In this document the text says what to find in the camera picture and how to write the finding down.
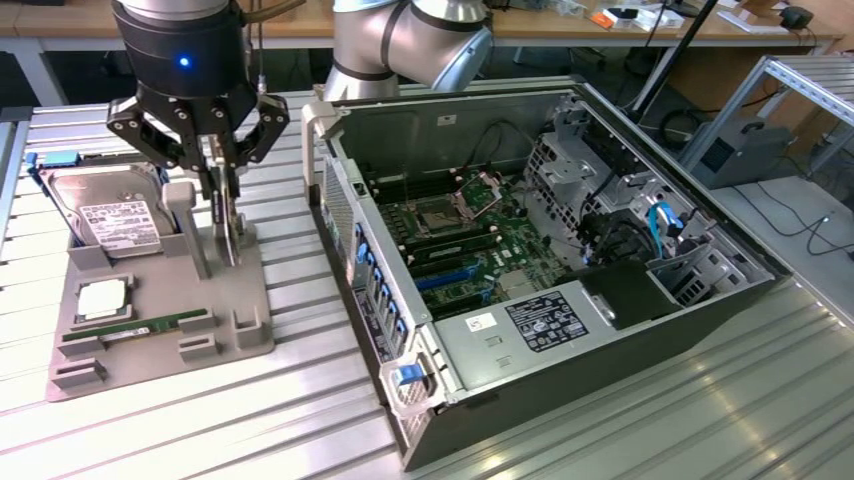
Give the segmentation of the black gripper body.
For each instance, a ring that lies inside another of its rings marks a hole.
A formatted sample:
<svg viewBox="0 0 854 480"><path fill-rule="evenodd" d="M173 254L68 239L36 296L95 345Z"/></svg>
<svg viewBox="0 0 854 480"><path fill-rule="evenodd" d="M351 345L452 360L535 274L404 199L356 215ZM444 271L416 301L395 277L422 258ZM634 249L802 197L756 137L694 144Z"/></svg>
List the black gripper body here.
<svg viewBox="0 0 854 480"><path fill-rule="evenodd" d="M223 132L239 151L259 131L235 131L257 105L245 64L245 15L236 3L115 3L113 17L137 80L135 98L113 104L109 130L139 143L141 115L180 136Z"/></svg>

